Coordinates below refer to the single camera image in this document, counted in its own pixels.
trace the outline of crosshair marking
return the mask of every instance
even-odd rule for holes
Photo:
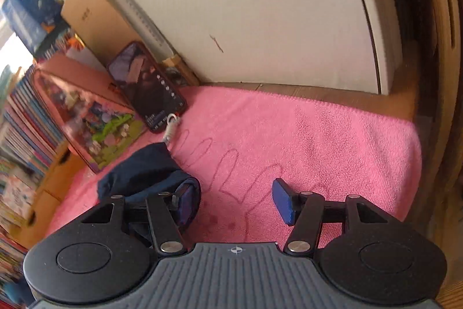
[[[241,253],[242,251],[245,251],[246,249],[243,249],[243,248],[241,248],[239,246],[235,246],[235,247],[233,247],[231,249],[228,249],[228,250],[231,251],[233,254],[237,255],[237,254]]]

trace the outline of rabbit outline on towel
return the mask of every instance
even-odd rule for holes
[[[188,153],[184,148],[188,136],[188,129],[181,132],[172,149],[172,156],[182,169],[194,175],[195,163],[207,153],[213,153],[214,140],[212,138],[203,139],[195,147],[191,149],[187,147],[191,151]],[[249,216],[266,199],[271,200],[272,182],[282,175],[283,167],[278,163],[265,166],[254,180],[250,179],[246,182],[248,185],[244,192],[237,195],[236,190],[232,192],[228,188],[236,185],[233,175],[238,164],[238,150],[229,148],[221,156],[211,179],[197,177],[201,183],[201,205],[195,220],[188,229],[188,234],[194,235],[191,237],[194,242],[228,242],[231,239],[234,242],[249,241]],[[226,239],[221,239],[221,237],[217,239],[218,234],[226,235]]]

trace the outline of wooden floor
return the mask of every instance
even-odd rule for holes
[[[404,63],[395,73],[392,91],[388,96],[301,85],[263,83],[210,83],[207,85],[311,98],[413,121],[417,111],[418,80],[418,45],[412,42],[404,48]]]

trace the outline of blue gripper pad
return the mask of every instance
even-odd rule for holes
[[[293,208],[290,194],[285,191],[277,180],[272,183],[272,197],[276,209],[285,224],[293,226],[296,223],[296,210]]]
[[[65,309],[38,301],[33,309]],[[134,290],[78,309],[373,309],[329,285],[312,260],[281,253],[275,243],[196,244],[188,254],[160,260]],[[407,306],[438,309],[432,300]]]

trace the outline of brown scratch mark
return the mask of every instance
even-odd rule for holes
[[[218,49],[223,53],[223,49],[221,48],[221,46],[218,44],[217,40],[215,39],[215,37],[213,37],[211,34],[209,35],[210,38],[212,38],[212,41],[215,42],[215,44],[217,45]]]

